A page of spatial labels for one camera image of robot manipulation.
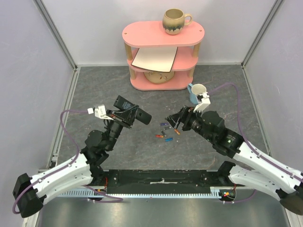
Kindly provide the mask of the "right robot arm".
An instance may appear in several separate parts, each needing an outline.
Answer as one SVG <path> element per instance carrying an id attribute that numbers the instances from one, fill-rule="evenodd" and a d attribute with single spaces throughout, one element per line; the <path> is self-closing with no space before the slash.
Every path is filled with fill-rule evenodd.
<path id="1" fill-rule="evenodd" d="M 216 111 L 195 112 L 184 106 L 175 114 L 165 118 L 177 128 L 193 130 L 212 144 L 223 156 L 242 162 L 252 170 L 225 161 L 219 168 L 217 181 L 222 186 L 241 184 L 275 198 L 294 214 L 303 214 L 303 174 L 253 146 L 244 137 L 225 127 L 224 119 Z"/>

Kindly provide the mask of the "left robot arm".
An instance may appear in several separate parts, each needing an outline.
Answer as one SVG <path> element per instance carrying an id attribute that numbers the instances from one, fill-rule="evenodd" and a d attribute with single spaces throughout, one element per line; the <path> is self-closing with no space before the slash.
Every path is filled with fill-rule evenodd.
<path id="1" fill-rule="evenodd" d="M 104 105 L 82 111 L 104 120 L 105 131 L 93 130 L 88 134 L 83 149 L 67 161 L 40 174 L 20 175 L 13 189 L 12 212 L 23 218 L 30 217 L 58 195 L 79 186 L 99 186 L 104 181 L 101 164 L 108 158 L 123 128 L 131 128 L 138 113 L 137 105 L 107 110 Z"/>

